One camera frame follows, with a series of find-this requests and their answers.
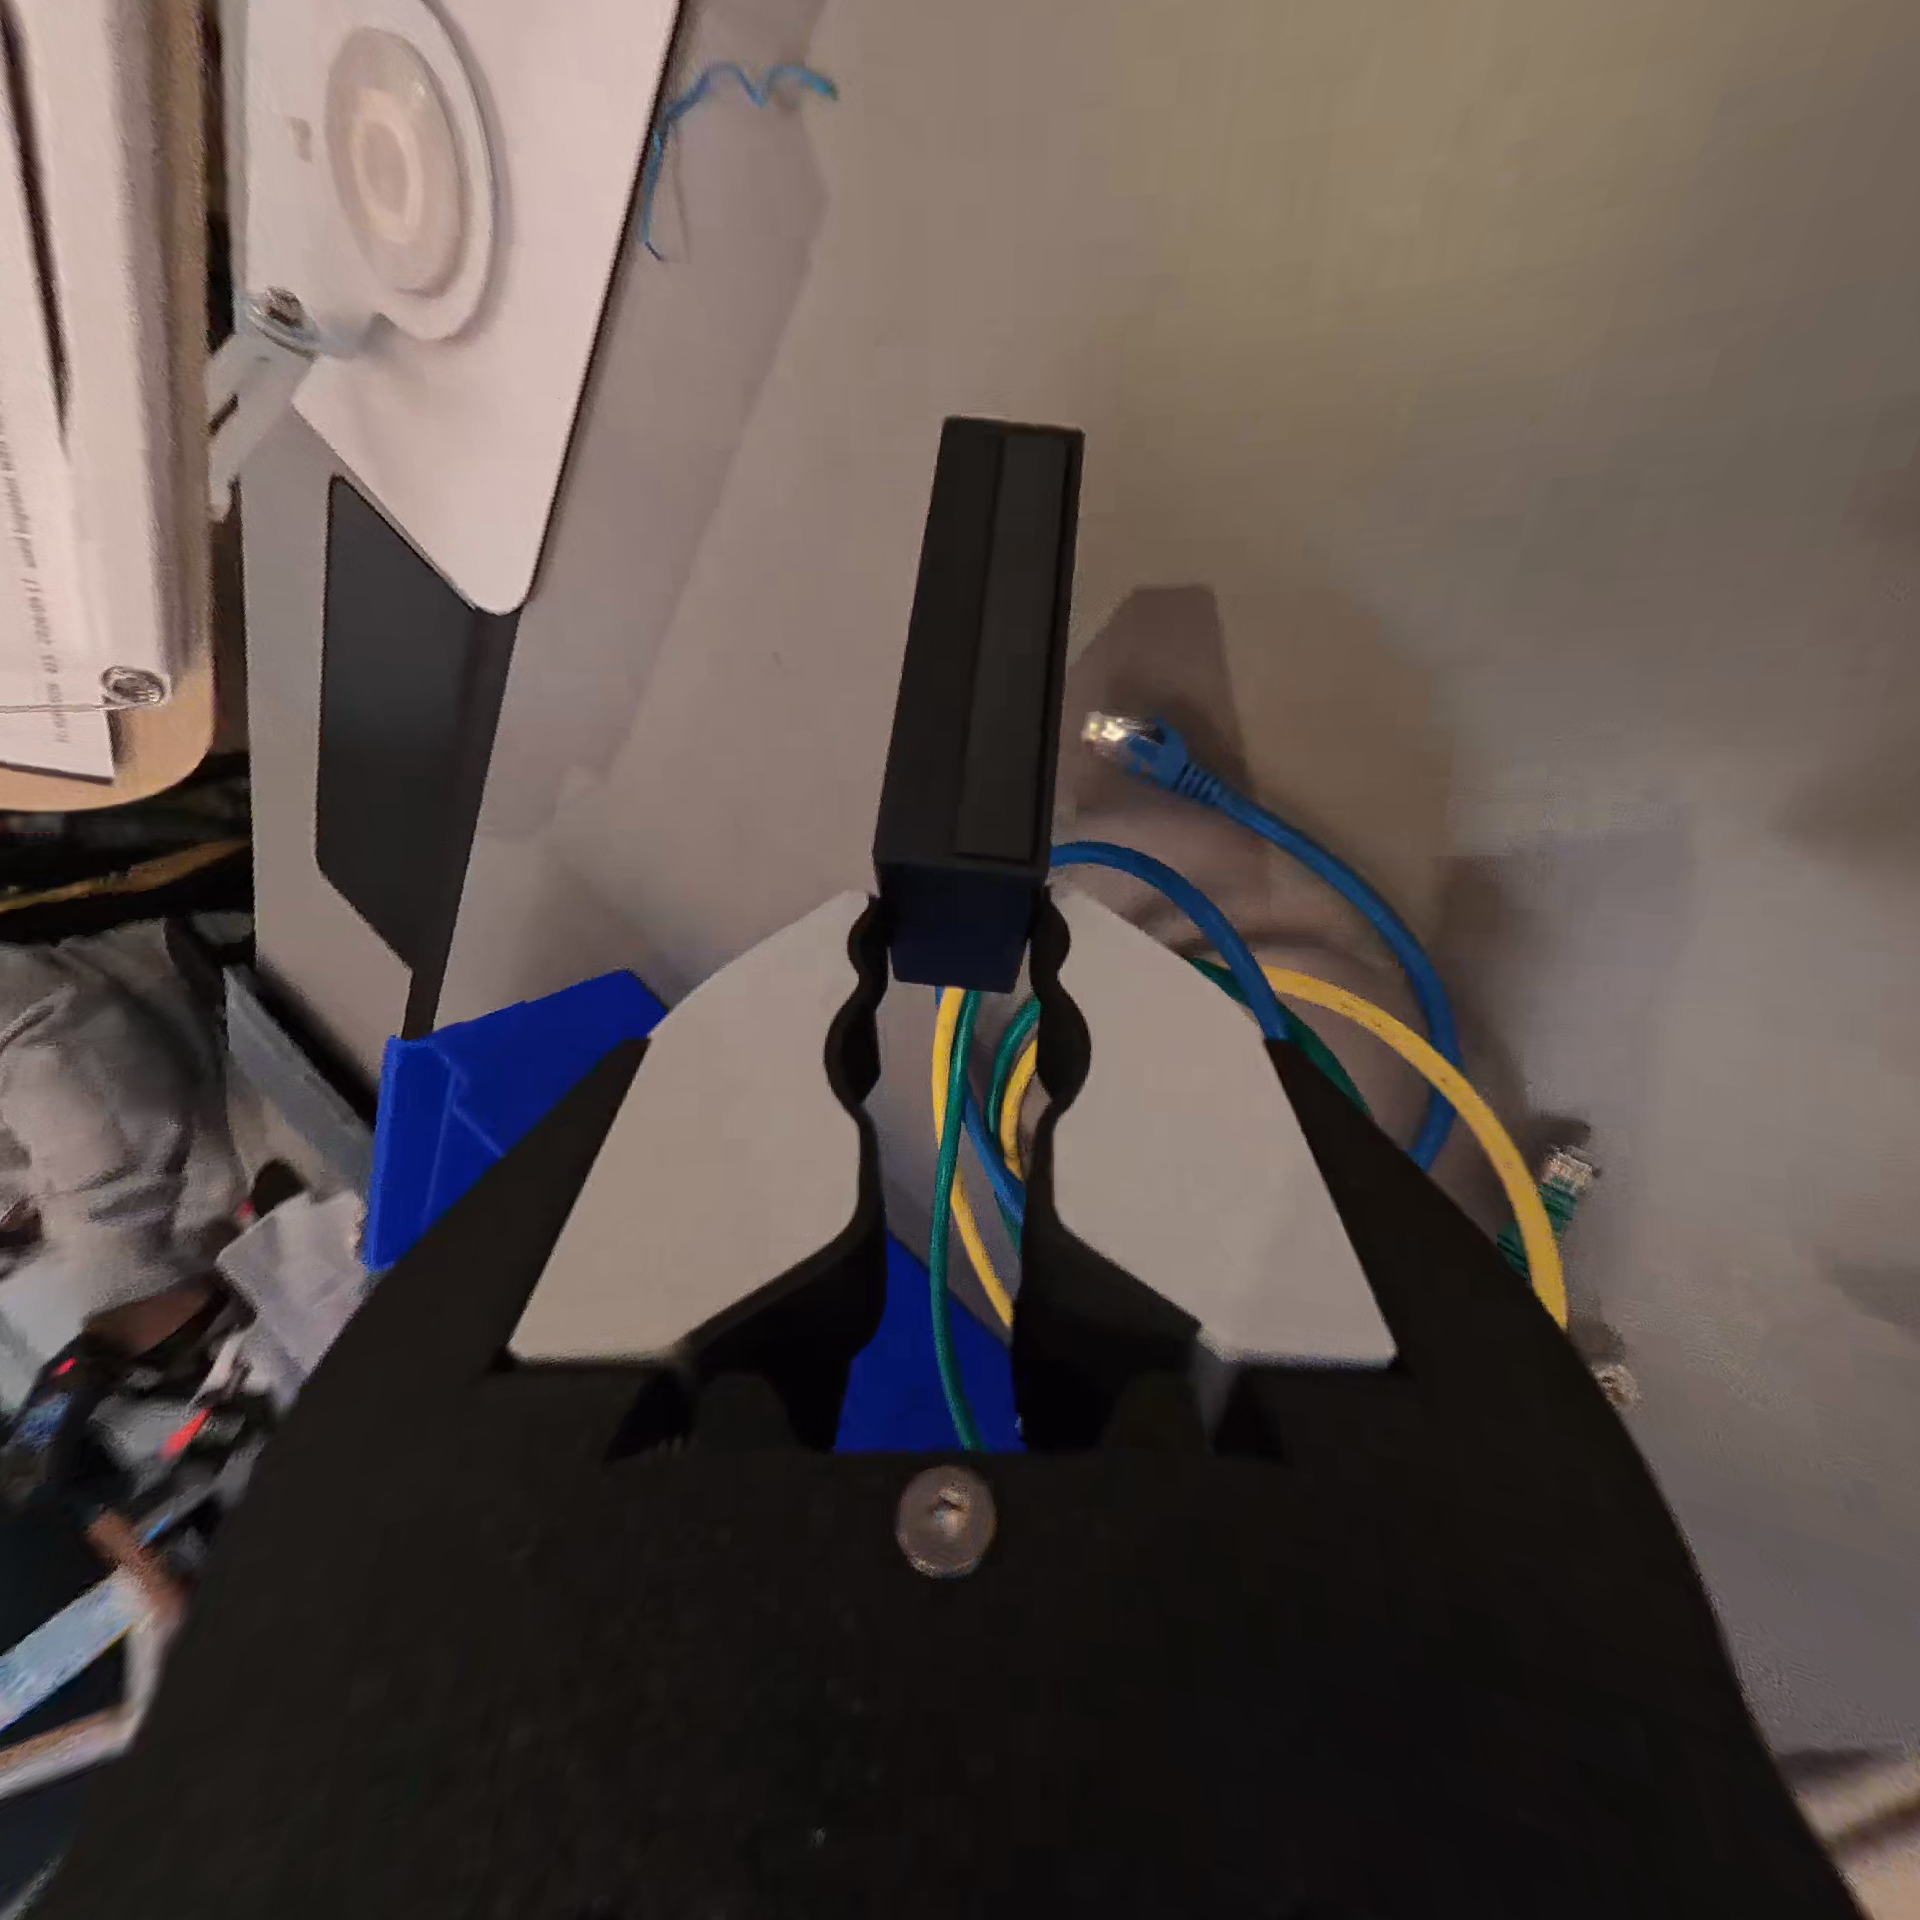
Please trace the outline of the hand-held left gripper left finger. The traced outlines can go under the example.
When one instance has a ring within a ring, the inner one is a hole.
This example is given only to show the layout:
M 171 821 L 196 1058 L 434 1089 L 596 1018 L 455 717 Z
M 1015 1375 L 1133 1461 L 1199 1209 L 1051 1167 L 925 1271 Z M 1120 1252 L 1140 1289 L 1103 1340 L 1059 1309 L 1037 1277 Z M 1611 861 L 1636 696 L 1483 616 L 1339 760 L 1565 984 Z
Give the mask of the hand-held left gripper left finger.
M 660 1020 L 508 1340 L 588 1453 L 832 1451 L 884 1308 L 880 904 L 830 896 Z

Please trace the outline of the printed instruction sheet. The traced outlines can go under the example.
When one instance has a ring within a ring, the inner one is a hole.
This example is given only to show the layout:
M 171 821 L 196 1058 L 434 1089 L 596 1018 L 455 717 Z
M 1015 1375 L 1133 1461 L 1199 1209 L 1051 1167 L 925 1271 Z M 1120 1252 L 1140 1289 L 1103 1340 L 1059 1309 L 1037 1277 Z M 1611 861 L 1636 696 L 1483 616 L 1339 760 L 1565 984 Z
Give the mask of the printed instruction sheet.
M 181 651 L 150 51 L 140 8 L 4 5 L 4 769 L 84 784 Z

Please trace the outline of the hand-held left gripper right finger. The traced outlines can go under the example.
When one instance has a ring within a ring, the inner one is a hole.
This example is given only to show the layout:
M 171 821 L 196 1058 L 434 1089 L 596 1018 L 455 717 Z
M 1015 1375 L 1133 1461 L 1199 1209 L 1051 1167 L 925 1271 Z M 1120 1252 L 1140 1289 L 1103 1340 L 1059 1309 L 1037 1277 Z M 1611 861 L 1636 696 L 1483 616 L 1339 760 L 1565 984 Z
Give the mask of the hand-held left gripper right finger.
M 1398 1345 L 1246 1005 L 1085 891 L 1031 952 L 1037 1123 L 1015 1300 L 1036 1451 L 1090 1449 L 1168 1379 L 1203 1431 L 1244 1375 L 1384 1377 Z

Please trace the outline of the black network switch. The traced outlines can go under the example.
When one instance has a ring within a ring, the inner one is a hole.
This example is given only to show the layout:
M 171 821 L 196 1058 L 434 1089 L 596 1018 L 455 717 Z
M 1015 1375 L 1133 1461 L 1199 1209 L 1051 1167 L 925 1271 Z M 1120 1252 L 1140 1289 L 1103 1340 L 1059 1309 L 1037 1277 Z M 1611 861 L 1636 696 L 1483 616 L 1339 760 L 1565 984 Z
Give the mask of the black network switch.
M 892 972 L 1006 994 L 1050 877 L 1085 437 L 951 417 L 930 476 L 872 866 Z

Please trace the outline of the blue thread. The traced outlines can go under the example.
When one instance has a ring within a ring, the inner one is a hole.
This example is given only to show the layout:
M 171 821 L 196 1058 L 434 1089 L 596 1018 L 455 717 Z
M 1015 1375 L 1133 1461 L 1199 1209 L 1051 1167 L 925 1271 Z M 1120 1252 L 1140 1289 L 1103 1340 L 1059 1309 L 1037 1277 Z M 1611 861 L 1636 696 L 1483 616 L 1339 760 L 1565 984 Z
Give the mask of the blue thread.
M 640 157 L 635 233 L 640 249 L 652 261 L 664 261 L 658 242 L 656 210 L 675 140 L 698 111 L 725 92 L 739 95 L 757 112 L 798 108 L 803 101 L 824 105 L 840 101 L 840 88 L 805 63 L 778 63 L 759 68 L 740 63 L 712 63 L 703 67 L 683 92 L 656 111 L 656 122 Z

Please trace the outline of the blue plastic bin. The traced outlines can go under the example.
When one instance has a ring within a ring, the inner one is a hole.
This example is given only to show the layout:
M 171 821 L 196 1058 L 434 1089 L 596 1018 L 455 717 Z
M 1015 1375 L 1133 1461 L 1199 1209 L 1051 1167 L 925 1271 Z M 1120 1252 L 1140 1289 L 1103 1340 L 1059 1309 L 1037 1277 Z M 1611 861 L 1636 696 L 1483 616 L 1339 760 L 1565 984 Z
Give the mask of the blue plastic bin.
M 407 1257 L 610 1049 L 648 1039 L 664 1012 L 635 975 L 613 972 L 424 1039 L 391 1039 L 375 1104 L 368 1273 Z M 834 1447 L 948 1451 L 958 1431 L 932 1347 L 927 1269 L 900 1240 L 884 1245 L 884 1309 L 855 1357 Z

